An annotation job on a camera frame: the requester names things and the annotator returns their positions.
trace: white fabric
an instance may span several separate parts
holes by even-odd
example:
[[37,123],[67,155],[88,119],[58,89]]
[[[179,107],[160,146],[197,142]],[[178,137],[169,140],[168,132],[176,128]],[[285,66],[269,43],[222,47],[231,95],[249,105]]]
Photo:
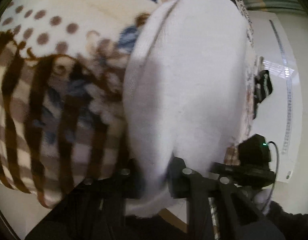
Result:
[[127,214],[171,203],[161,190],[174,153],[202,175],[240,133],[247,23],[230,0],[172,0],[148,19],[131,55],[123,103],[129,143],[147,183]]

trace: black mechanical device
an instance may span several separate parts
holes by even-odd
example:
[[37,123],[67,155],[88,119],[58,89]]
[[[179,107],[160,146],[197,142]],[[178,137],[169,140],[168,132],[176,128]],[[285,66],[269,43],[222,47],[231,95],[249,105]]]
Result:
[[[261,188],[275,181],[275,173],[268,167],[270,152],[264,141],[264,137],[256,135],[240,145],[241,167],[215,163],[211,171],[219,174],[217,180],[187,168],[183,159],[172,158],[167,174],[169,191],[174,198],[187,198],[188,239],[214,239],[210,197],[217,207],[221,239],[285,239],[234,184]],[[41,239],[137,240],[138,236],[125,227],[125,199],[140,198],[143,189],[144,181],[134,160],[109,179],[85,179],[26,240],[36,240],[39,235],[44,236]]]

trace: dark sleeve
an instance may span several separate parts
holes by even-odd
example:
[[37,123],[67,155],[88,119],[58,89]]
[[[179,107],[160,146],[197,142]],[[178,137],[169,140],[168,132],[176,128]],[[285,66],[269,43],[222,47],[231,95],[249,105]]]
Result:
[[272,201],[267,218],[277,226],[286,240],[308,240],[308,214],[286,213],[278,203]]

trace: cable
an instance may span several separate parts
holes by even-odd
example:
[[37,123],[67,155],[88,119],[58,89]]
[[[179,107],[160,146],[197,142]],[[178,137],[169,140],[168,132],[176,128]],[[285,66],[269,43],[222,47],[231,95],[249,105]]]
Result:
[[[275,171],[275,174],[276,174],[276,177],[277,177],[278,167],[279,167],[279,151],[278,151],[278,147],[277,147],[277,144],[274,143],[273,141],[269,141],[269,142],[267,143],[267,145],[268,145],[268,144],[273,144],[273,145],[275,146],[275,149],[276,149],[276,171]],[[274,181],[274,183],[273,183],[271,192],[269,193],[268,199],[266,200],[265,205],[264,205],[263,208],[262,208],[262,212],[264,212],[265,208],[267,207],[267,205],[269,204],[269,202],[270,202],[270,200],[271,200],[271,198],[272,198],[273,191],[274,191],[275,184],[276,184],[276,177],[275,177],[275,181]]]

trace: white cloth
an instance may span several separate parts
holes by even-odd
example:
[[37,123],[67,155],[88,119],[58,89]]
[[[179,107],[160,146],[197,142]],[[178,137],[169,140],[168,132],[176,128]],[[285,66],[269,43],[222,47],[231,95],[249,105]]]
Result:
[[148,19],[124,81],[130,149],[147,183],[127,214],[171,203],[163,182],[172,154],[202,175],[223,161],[246,101],[246,29],[230,0],[172,0]]

